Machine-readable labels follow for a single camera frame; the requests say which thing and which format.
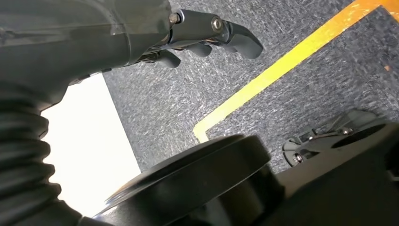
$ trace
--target robotic hand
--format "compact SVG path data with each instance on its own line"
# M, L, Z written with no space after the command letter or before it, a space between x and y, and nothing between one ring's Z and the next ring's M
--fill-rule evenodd
M101 225L57 199L42 162L50 147L40 112L90 74L138 62L180 60L167 49L207 56L211 45L247 58L263 47L217 15L171 12L167 0L0 2L0 225Z

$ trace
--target black corrugated hose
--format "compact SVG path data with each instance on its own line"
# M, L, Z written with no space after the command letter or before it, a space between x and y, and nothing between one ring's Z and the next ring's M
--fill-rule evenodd
M60 185L48 181L54 166L43 163L50 146L40 138L47 129L34 107L0 102L0 225L108 225L82 218L57 198Z

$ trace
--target metal bolt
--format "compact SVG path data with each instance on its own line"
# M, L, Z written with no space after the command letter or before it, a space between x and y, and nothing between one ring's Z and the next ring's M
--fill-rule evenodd
M343 130L342 130L342 133L344 134L344 135L348 135L348 134L350 134L350 133L352 133L353 132L353 130L351 129L351 128L344 128Z
M178 24L180 22L180 16L177 13L172 13L169 16L169 22L171 24Z
M212 19L212 30L214 30L214 32L220 32L222 31L223 28L223 21L220 17L215 16Z
M294 154L293 158L294 158L294 161L297 162L297 163L302 163L302 161L303 161L302 156L297 154L297 153Z

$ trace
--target yellow floor marking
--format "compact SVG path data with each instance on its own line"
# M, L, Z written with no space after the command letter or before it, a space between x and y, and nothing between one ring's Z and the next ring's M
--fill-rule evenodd
M381 4L396 6L398 0L355 0L341 12L327 21L309 37L286 53L282 58L253 79L240 91L207 115L194 127L194 134L203 143L208 141L206 131L224 120L229 114L243 106L266 87L281 78L303 60L329 43L332 39L361 20Z
M399 23L399 0L385 0L382 6L384 6L388 13Z

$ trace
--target screw head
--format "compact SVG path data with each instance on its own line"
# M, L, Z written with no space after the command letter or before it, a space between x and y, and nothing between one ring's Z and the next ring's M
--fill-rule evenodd
M223 28L223 21L222 21L222 19L219 18L218 16L215 16L215 17L212 19L212 29L213 29L215 32L220 32L220 31L222 31L222 28Z
M179 16L177 13L172 13L172 14L169 16L169 22L170 22L171 24L177 24L177 23L179 23L179 22L180 22L180 16Z

